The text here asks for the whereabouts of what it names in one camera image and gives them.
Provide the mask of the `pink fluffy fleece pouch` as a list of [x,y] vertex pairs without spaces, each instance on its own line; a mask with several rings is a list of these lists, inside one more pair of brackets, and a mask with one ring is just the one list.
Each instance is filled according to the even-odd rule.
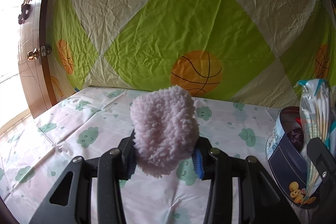
[[171,174],[191,157],[199,139],[194,100],[172,86],[138,96],[130,107],[137,164],[155,178]]

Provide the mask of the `cotton swab packet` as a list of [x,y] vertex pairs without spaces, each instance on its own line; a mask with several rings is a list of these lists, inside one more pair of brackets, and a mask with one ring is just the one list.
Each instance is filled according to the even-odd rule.
[[299,80],[297,86],[302,88],[299,103],[299,115],[304,133],[301,156],[306,160],[306,198],[309,198],[317,190],[322,179],[307,155],[307,145],[311,139],[319,138],[335,156],[335,106],[327,80]]

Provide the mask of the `purple velvet scrunchie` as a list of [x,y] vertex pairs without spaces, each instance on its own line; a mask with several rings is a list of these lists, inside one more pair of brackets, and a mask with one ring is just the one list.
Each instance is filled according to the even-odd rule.
[[295,127],[294,129],[286,133],[286,135],[292,146],[296,149],[296,151],[301,152],[304,144],[304,133],[302,128]]

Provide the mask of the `red satin drawstring pouch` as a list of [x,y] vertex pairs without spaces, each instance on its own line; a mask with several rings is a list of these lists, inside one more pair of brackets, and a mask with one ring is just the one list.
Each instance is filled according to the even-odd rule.
[[297,122],[297,124],[298,124],[301,128],[303,128],[302,121],[301,121],[301,118],[300,118],[300,117],[296,117],[296,118],[295,118],[295,121]]

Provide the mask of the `round metal tin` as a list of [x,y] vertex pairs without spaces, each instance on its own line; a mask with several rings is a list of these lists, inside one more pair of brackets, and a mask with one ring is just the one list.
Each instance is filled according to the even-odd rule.
[[295,121],[300,117],[295,106],[282,109],[266,143],[266,156],[271,174],[283,195],[295,206],[312,209],[319,205],[319,192],[306,198],[306,161],[292,146],[286,133],[300,127]]

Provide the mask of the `brass door knob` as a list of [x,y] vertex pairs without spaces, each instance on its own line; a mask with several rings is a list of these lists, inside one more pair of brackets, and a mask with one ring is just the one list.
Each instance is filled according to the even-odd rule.
[[52,53],[52,48],[49,45],[41,46],[39,49],[34,48],[32,51],[27,52],[28,61],[37,60],[39,57],[45,57]]

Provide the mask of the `green cream sports bedsheet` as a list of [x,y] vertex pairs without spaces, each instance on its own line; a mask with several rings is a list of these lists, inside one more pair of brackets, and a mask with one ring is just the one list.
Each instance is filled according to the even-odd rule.
[[56,100],[88,86],[269,107],[297,105],[300,80],[335,87],[331,0],[49,0]]

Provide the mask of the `hanging door ornament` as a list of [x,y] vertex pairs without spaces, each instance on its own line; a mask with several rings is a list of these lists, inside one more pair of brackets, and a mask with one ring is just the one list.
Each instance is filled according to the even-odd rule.
[[21,13],[18,16],[18,24],[21,25],[27,20],[30,16],[31,5],[30,2],[32,0],[24,0],[21,5]]

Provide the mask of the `wooden door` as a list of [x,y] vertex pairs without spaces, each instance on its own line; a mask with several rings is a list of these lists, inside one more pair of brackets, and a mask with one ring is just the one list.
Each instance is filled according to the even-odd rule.
[[[19,12],[24,0],[19,2]],[[30,16],[19,25],[18,42],[19,75],[31,115],[36,118],[57,104],[52,86],[48,56],[28,61],[27,52],[49,45],[46,38],[47,6],[49,0],[32,0]]]

